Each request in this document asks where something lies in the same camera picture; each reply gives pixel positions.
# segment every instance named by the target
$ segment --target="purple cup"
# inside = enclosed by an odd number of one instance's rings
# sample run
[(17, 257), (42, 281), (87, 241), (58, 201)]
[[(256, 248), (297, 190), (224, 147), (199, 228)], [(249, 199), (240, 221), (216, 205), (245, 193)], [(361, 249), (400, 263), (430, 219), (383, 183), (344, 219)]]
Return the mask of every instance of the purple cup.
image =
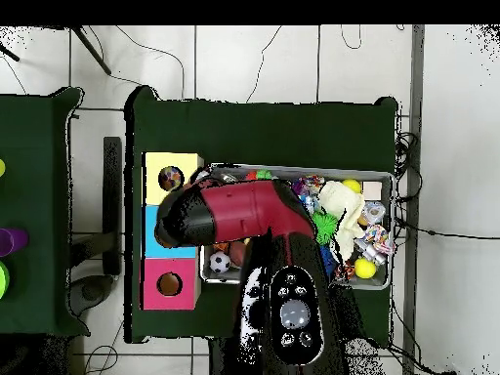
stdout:
[(0, 258), (21, 250), (27, 244), (27, 232), (23, 229), (0, 228)]

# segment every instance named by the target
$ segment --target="green cup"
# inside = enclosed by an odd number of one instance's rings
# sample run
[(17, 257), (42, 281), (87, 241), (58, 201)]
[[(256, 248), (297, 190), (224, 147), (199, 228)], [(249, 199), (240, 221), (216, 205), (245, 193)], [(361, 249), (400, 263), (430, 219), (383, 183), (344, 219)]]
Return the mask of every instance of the green cup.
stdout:
[(7, 288), (9, 287), (9, 270), (0, 262), (0, 299), (4, 296)]

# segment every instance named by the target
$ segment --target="white cloth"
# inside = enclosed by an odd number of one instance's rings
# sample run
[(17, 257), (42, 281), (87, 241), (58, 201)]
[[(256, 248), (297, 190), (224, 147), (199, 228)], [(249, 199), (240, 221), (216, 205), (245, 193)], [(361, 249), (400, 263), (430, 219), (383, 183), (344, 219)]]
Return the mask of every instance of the white cloth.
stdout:
[(346, 261), (354, 251), (354, 239), (364, 236), (357, 223), (364, 207), (364, 197), (342, 183), (329, 181), (321, 189), (318, 199), (325, 211), (337, 219), (346, 212), (335, 233), (342, 260)]

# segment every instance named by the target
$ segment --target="yellow block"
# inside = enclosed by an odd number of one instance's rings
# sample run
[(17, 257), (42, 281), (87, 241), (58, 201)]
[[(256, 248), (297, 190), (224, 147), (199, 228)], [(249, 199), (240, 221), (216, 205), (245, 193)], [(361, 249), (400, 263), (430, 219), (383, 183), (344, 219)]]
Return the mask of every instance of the yellow block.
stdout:
[(196, 153), (147, 152), (146, 153), (146, 204), (160, 205), (169, 191), (158, 183), (158, 174), (165, 167), (177, 167), (184, 174), (185, 183), (203, 166), (203, 159)]

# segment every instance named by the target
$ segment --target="pink block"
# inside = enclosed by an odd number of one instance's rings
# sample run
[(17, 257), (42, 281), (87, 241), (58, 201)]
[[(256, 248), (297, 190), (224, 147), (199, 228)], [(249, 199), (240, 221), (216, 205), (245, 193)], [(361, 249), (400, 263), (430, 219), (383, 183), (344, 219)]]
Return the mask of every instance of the pink block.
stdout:
[[(183, 281), (183, 288), (176, 296), (164, 296), (157, 289), (158, 279), (169, 271), (177, 274)], [(145, 311), (192, 311), (198, 296), (196, 259), (145, 259), (143, 282)]]

